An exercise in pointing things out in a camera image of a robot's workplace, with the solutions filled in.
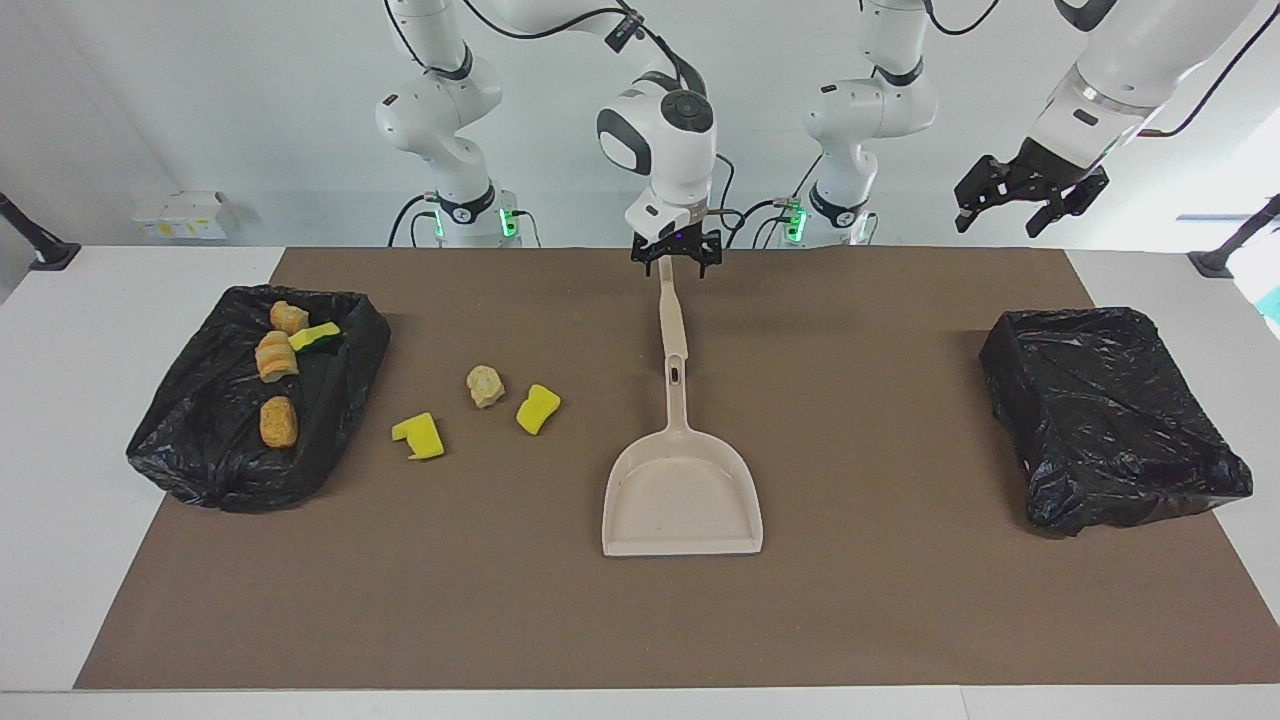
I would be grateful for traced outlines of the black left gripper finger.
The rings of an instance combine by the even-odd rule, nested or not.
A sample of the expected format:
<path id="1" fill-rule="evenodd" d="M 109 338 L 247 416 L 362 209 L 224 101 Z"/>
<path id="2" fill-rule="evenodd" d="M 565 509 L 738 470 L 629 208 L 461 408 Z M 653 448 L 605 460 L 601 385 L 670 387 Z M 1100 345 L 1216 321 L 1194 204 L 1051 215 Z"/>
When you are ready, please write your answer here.
<path id="1" fill-rule="evenodd" d="M 1051 224 L 1065 217 L 1084 214 L 1093 201 L 1108 186 L 1108 174 L 1103 168 L 1094 168 L 1083 179 L 1073 184 L 1042 179 L 1036 186 L 1038 199 L 1044 201 L 1027 222 L 1027 234 L 1037 238 Z"/>
<path id="2" fill-rule="evenodd" d="M 1006 165 L 992 155 L 979 158 L 956 183 L 957 215 L 955 227 L 966 233 L 977 218 L 1006 201 Z"/>

